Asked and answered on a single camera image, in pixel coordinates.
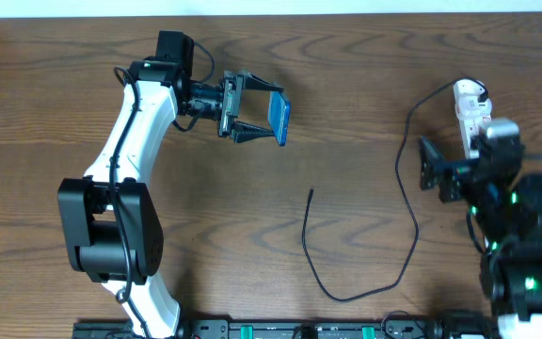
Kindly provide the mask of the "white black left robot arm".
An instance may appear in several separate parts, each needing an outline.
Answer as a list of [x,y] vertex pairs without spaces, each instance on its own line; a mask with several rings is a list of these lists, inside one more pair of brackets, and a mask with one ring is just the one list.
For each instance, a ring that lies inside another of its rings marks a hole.
[[117,67],[124,101],[103,150],[80,179],[57,192],[71,267],[112,292],[136,338],[187,338],[181,307],[158,272],[164,236],[149,192],[163,138],[179,116],[215,121],[236,143],[287,141],[291,103],[283,87],[248,73],[225,73],[210,86],[191,78],[188,61],[149,57]]

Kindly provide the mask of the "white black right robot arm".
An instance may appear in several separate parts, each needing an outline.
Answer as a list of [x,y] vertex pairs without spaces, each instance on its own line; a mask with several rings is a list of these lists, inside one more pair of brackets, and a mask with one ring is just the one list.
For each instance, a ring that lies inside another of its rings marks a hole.
[[480,282],[491,314],[452,311],[436,320],[433,338],[542,338],[542,172],[519,173],[518,137],[474,137],[474,159],[447,160],[420,140],[421,187],[439,188],[442,202],[464,201],[481,254]]

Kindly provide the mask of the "blue smartphone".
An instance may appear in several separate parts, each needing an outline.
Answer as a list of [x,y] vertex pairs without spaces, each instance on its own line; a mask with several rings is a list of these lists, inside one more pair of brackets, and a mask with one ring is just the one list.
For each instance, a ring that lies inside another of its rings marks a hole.
[[291,108],[291,102],[282,92],[270,93],[267,121],[280,147],[287,142]]

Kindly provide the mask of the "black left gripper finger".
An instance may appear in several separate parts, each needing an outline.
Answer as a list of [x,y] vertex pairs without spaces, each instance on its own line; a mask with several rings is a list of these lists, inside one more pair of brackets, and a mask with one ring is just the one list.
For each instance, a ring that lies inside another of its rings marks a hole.
[[272,137],[272,130],[250,123],[235,121],[231,127],[230,137],[234,143],[244,143],[261,137]]
[[245,90],[261,90],[261,91],[268,91],[268,92],[283,92],[284,87],[267,82],[261,77],[250,73],[243,71],[241,72],[241,76],[243,77],[243,85],[242,88]]

